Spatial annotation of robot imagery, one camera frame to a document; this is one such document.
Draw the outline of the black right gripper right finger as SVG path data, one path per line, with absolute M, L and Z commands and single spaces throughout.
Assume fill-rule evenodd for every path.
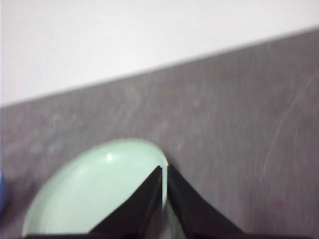
M 173 166 L 167 167 L 167 196 L 188 239 L 306 239 L 301 235 L 250 234 L 204 200 Z

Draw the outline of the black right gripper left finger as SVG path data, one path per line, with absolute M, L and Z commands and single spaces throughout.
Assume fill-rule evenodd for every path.
M 162 206 L 162 168 L 156 167 L 124 203 L 85 234 L 33 234 L 26 239 L 142 239 Z

